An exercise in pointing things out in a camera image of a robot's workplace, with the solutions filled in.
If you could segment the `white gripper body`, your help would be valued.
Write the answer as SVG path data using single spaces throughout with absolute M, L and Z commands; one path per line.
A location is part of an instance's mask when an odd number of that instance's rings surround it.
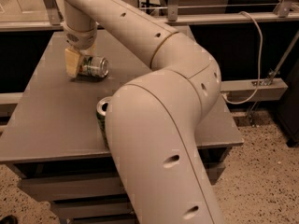
M 97 37 L 97 27 L 94 21 L 65 22 L 64 33 L 67 42 L 77 49 L 90 48 Z

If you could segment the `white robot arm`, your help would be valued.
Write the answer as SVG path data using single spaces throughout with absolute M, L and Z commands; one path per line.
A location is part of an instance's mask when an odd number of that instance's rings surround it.
M 64 0 L 79 49 L 100 24 L 150 73 L 120 87 L 107 108 L 109 150 L 139 224 L 225 224 L 195 130 L 220 97 L 215 59 L 176 28 L 122 0 Z

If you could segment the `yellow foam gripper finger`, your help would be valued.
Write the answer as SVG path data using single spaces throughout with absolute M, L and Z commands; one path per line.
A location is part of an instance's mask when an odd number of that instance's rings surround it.
M 66 66 L 66 73 L 72 77 L 76 78 L 78 75 L 79 68 L 83 61 L 83 55 L 76 49 L 67 48 L 64 51 L 65 56 L 65 66 Z

